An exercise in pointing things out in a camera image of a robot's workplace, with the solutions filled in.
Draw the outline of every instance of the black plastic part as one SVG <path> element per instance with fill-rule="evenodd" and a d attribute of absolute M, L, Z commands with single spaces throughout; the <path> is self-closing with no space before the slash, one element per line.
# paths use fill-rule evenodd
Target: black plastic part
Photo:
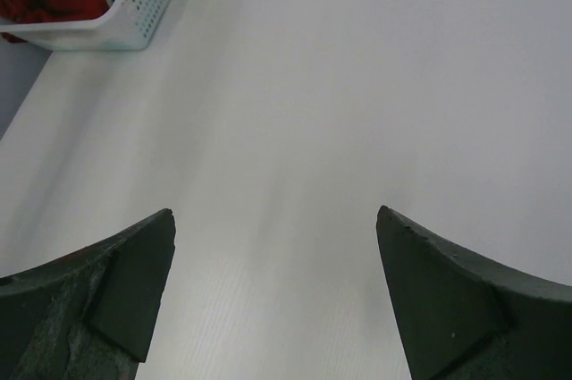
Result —
<path fill-rule="evenodd" d="M 413 380 L 572 379 L 572 287 L 482 257 L 388 207 L 377 236 Z"/>
<path fill-rule="evenodd" d="M 0 379 L 135 377 L 174 252 L 170 210 L 0 279 Z"/>

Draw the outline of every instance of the laundry basket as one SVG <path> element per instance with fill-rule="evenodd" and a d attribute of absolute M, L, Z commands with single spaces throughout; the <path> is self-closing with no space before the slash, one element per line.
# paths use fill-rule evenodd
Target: laundry basket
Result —
<path fill-rule="evenodd" d="M 95 20 L 0 23 L 0 32 L 54 51 L 143 49 L 168 3 L 169 0 L 114 0 L 109 10 Z"/>

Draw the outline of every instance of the white plastic basket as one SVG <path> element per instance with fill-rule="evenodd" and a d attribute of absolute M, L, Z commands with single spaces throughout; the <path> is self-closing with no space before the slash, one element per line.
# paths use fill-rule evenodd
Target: white plastic basket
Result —
<path fill-rule="evenodd" d="M 145 48 L 169 0 L 115 0 L 96 20 L 38 24 L 0 23 L 13 34 L 54 51 L 135 50 Z"/>

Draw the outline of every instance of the tabletop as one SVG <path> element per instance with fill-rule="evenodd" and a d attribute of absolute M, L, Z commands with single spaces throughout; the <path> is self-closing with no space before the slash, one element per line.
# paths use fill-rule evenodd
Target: tabletop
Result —
<path fill-rule="evenodd" d="M 56 53 L 0 140 L 0 275 L 162 207 L 138 380 L 410 378 L 389 205 L 572 284 L 572 0 L 172 0 L 150 47 Z"/>

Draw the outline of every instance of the white table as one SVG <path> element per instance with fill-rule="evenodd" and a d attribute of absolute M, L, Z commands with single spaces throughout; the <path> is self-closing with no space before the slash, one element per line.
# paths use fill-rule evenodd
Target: white table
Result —
<path fill-rule="evenodd" d="M 161 207 L 146 379 L 409 378 L 381 204 L 572 283 L 572 0 L 172 0 L 54 54 L 0 141 L 0 275 Z"/>

